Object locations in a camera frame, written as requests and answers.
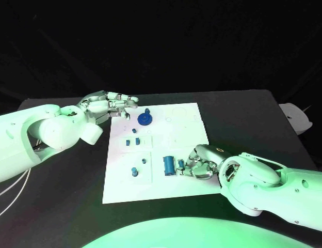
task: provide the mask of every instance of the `white paper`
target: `white paper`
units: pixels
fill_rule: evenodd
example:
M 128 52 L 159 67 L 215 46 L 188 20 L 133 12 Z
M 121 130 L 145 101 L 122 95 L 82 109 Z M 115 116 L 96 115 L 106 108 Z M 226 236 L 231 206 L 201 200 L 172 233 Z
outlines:
M 152 123 L 142 126 L 136 118 L 146 108 Z M 162 158 L 174 156 L 177 168 L 178 160 L 185 163 L 195 145 L 208 144 L 197 103 L 142 106 L 126 111 L 129 121 L 112 118 L 102 203 L 220 193 L 217 177 L 203 181 L 180 175 L 178 171 L 174 176 L 164 175 Z M 132 167 L 138 170 L 136 177 L 132 176 Z

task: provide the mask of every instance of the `black table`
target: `black table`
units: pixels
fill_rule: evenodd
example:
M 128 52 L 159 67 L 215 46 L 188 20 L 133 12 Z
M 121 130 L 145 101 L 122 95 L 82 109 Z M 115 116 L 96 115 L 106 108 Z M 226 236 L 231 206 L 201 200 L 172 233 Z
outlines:
M 139 105 L 197 102 L 210 144 L 233 154 L 249 152 L 287 167 L 316 169 L 269 91 L 198 92 L 138 97 Z M 20 110 L 43 104 L 63 107 L 75 105 L 79 100 L 80 98 L 27 99 Z M 177 216 L 238 221 L 309 245 L 322 245 L 320 231 L 287 223 L 269 212 L 263 212 L 259 217 L 241 214 L 220 194 L 103 205 L 110 120 L 100 126 L 103 135 L 95 146 L 79 141 L 69 150 L 31 169 L 18 200 L 0 217 L 0 247 L 80 247 L 133 223 Z M 16 178 L 0 183 L 0 191 Z M 0 197 L 0 211 L 11 202 L 20 187 L 21 182 Z

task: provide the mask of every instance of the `white cable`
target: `white cable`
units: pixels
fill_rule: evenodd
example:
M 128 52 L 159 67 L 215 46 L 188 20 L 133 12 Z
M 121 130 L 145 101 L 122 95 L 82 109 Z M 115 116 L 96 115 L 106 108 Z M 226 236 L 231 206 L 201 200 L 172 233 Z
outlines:
M 4 191 L 0 192 L 0 196 L 13 188 L 13 186 L 17 184 L 17 182 L 21 180 L 23 176 L 26 175 L 26 173 L 29 172 L 29 170 L 24 171 L 23 175 L 20 176 L 20 178 L 16 180 L 14 184 L 10 185 Z
M 27 178 L 26 178 L 26 181 L 24 181 L 23 187 L 21 187 L 21 189 L 20 189 L 20 192 L 18 192 L 18 194 L 17 194 L 17 196 L 16 196 L 16 198 L 14 198 L 13 202 L 10 203 L 8 207 L 7 207 L 7 208 L 3 210 L 3 212 L 0 213 L 0 216 L 1 216 L 1 215 L 3 215 L 3 213 L 8 210 L 10 206 L 13 205 L 13 203 L 16 202 L 16 200 L 17 200 L 17 198 L 18 198 L 18 195 L 21 194 L 23 188 L 24 188 L 24 186 L 26 186 L 26 184 L 27 184 L 27 181 L 29 181 L 30 170 L 31 170 L 31 169 L 29 169 Z

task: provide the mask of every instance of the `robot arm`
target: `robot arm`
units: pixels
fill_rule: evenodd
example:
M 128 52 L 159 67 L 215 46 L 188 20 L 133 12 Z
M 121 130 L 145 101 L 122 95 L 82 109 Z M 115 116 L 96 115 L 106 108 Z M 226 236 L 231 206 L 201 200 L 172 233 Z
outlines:
M 287 168 L 247 153 L 231 156 L 214 146 L 198 145 L 184 175 L 204 180 L 214 174 L 221 194 L 244 214 L 259 216 L 266 210 L 287 222 L 322 231 L 322 172 Z
M 43 105 L 0 116 L 0 182 L 70 148 L 79 139 L 95 144 L 109 117 L 129 119 L 126 107 L 136 108 L 136 97 L 99 91 L 76 106 Z M 40 140 L 31 147 L 29 134 Z

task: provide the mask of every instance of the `small blue piece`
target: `small blue piece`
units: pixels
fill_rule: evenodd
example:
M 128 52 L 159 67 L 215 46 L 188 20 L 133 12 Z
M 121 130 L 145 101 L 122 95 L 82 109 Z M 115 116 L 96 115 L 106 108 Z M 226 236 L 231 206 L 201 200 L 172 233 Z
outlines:
M 138 123 L 142 126 L 149 125 L 152 122 L 152 116 L 149 114 L 149 109 L 145 109 L 145 112 L 138 116 Z
M 138 176 L 138 171 L 135 168 L 132 168 L 132 176 L 136 177 Z
M 164 174 L 167 176 L 175 175 L 175 170 L 174 170 L 174 157 L 172 156 L 165 156 L 162 158 L 164 161 Z
M 184 160 L 182 159 L 178 160 L 178 164 L 180 164 L 180 167 L 185 169 L 185 167 L 184 167 Z

